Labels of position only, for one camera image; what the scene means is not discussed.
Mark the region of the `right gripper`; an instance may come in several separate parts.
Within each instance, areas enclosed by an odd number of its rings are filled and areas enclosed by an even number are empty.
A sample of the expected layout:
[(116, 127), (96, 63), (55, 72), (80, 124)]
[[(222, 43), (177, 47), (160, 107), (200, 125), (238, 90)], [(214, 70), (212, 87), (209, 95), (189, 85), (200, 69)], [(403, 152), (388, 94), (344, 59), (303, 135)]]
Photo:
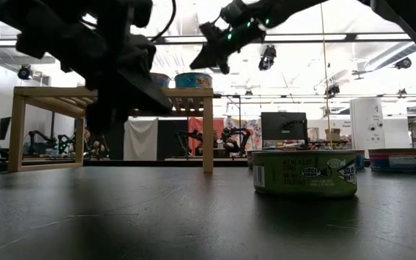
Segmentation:
[(268, 23), (275, 1), (277, 0), (259, 0), (246, 4), (243, 0), (233, 0), (221, 8), (218, 18), (199, 26), (206, 43), (191, 62), (190, 68), (206, 69), (217, 66), (222, 74), (229, 74), (228, 56), (265, 36), (260, 25)]

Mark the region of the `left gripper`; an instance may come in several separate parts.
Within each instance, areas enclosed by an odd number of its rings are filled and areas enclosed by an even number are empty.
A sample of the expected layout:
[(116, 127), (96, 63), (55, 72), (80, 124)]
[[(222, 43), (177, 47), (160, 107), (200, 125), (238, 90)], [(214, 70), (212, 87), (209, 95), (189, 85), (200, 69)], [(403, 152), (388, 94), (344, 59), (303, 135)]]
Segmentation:
[(14, 0), (16, 49), (37, 59), (51, 54), (63, 71), (78, 73), (97, 90), (86, 119), (92, 133), (102, 134), (133, 109), (172, 110), (150, 76), (156, 47), (130, 31), (149, 23), (152, 8), (152, 0)]

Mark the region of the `Wild Planet can gold lid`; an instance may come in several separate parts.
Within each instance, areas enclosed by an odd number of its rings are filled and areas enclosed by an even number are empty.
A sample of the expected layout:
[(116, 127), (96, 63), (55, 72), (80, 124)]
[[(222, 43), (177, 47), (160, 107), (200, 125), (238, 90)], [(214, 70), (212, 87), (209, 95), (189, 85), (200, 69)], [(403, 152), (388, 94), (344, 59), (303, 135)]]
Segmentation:
[(167, 74), (151, 72), (150, 76), (152, 81), (161, 88), (169, 88), (171, 78)]
[(416, 173), (416, 148), (368, 150), (372, 171), (386, 173)]

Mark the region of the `green Circle Hook tuna can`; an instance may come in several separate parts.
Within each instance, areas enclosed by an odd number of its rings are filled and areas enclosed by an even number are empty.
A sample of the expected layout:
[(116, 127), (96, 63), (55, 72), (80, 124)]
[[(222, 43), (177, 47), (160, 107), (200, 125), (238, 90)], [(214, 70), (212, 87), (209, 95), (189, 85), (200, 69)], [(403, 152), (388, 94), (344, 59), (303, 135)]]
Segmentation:
[(344, 198), (358, 189), (354, 150), (261, 151), (252, 160), (253, 187), (263, 194)]

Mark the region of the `wooden slatted shelf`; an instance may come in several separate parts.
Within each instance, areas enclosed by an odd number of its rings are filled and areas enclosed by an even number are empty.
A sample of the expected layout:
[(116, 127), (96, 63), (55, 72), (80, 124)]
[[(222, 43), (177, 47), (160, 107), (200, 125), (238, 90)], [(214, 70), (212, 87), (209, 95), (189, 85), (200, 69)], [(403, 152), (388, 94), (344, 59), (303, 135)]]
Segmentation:
[[(201, 117), (203, 120), (203, 160), (205, 173), (213, 172), (213, 146), (208, 140), (213, 136), (213, 98), (212, 88), (164, 88), (163, 93), (175, 108), (171, 116)], [(15, 87), (13, 89), (12, 122), (9, 140), (10, 173), (52, 170), (57, 168), (79, 168), (84, 161), (86, 106), (97, 100), (97, 93), (85, 87)], [(25, 139), (25, 108), (32, 105), (54, 113), (60, 113), (77, 121), (75, 161), (63, 164), (29, 165), (22, 164)]]

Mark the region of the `white cloth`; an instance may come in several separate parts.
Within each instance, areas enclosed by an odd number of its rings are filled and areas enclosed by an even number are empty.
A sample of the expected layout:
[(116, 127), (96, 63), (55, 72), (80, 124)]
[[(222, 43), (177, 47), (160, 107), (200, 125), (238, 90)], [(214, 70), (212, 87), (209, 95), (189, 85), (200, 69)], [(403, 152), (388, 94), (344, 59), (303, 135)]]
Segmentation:
[(124, 124), (123, 159), (151, 160), (157, 159), (158, 119), (139, 120), (130, 118)]

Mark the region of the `person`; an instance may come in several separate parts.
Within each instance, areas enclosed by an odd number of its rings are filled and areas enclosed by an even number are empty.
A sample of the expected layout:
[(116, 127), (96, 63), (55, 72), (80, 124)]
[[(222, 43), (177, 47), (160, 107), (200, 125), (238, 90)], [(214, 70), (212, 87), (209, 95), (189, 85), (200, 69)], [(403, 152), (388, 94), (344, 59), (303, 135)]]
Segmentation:
[(105, 155), (105, 143), (100, 136), (92, 134), (88, 129), (84, 130), (84, 154), (90, 157)]

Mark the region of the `black partition panel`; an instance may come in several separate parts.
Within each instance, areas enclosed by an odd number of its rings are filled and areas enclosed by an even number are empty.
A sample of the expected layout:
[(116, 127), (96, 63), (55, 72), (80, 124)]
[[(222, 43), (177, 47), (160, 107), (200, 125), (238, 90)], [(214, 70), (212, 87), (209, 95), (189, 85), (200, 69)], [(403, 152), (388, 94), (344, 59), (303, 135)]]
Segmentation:
[(187, 120), (159, 120), (157, 125), (157, 160), (183, 157), (184, 151), (178, 141), (177, 133), (187, 130)]

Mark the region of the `orange cloth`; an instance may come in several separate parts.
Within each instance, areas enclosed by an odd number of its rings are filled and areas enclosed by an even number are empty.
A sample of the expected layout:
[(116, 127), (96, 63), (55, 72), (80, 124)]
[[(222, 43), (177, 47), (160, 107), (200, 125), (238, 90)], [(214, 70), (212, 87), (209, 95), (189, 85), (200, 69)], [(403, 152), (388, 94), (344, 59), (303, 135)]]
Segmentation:
[[(224, 149), (220, 148), (221, 143), (221, 133), (224, 129), (224, 121), (222, 118), (214, 118), (213, 120), (213, 149), (214, 149), (214, 158), (225, 157)], [(191, 117), (188, 120), (188, 131), (193, 132), (196, 130), (199, 133), (203, 132), (203, 119)], [(197, 139), (189, 138), (188, 139), (189, 150), (193, 156), (202, 156), (203, 155), (203, 145)]]

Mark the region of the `white printed banner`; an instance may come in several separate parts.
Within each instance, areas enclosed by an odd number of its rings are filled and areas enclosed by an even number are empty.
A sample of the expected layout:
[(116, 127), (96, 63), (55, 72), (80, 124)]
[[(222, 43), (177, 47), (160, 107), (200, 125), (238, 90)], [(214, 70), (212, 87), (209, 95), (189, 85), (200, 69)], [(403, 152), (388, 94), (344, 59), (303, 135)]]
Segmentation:
[(250, 137), (246, 142), (245, 149), (249, 150), (261, 150), (262, 149), (262, 130), (261, 119), (242, 119), (227, 117), (223, 121), (224, 127), (228, 129), (232, 128), (246, 128), (250, 132)]

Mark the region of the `bar with light strips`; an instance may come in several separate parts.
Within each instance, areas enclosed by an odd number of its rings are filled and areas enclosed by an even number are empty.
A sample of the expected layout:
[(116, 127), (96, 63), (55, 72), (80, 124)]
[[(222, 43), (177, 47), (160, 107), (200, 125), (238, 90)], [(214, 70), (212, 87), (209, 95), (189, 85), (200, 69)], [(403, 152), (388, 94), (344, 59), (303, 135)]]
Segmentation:
[[(165, 36), (156, 41), (157, 45), (197, 45), (206, 41), (199, 35)], [(364, 43), (364, 42), (412, 42), (408, 34), (403, 32), (346, 32), (346, 33), (309, 33), (309, 34), (268, 34), (263, 40), (253, 43), (285, 44), (285, 43)]]

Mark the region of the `thin vertical pole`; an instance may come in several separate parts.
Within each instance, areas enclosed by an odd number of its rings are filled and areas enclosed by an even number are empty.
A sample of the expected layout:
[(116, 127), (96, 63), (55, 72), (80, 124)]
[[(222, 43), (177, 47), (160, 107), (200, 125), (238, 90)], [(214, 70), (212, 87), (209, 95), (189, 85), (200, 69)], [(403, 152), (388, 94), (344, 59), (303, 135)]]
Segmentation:
[(326, 98), (326, 107), (325, 115), (327, 119), (327, 129), (329, 130), (329, 149), (333, 150), (333, 139), (332, 139), (332, 128), (330, 125), (330, 107), (329, 107), (329, 82), (328, 82), (328, 72), (327, 72), (327, 59), (326, 59), (326, 34), (325, 34), (325, 25), (324, 25), (324, 9), (323, 2), (319, 4), (320, 14), (321, 14), (321, 34), (322, 34), (322, 48), (323, 48), (323, 59), (324, 59), (324, 83), (325, 83), (325, 98)]

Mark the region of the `small black monitor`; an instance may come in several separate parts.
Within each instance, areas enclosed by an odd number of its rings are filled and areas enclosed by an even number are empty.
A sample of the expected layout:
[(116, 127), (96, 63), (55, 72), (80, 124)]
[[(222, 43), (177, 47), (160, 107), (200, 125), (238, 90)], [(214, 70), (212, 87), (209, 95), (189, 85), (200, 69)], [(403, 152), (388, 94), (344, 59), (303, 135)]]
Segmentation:
[(10, 122), (11, 122), (11, 117), (0, 118), (0, 141), (6, 139)]

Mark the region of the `white pillar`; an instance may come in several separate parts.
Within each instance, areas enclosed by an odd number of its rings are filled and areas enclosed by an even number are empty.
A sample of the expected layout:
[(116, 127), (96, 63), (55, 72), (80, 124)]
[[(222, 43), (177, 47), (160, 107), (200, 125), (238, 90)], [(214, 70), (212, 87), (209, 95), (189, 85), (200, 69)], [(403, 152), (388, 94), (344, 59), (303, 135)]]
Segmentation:
[(384, 116), (379, 97), (360, 97), (350, 101), (352, 147), (372, 150), (386, 147)]

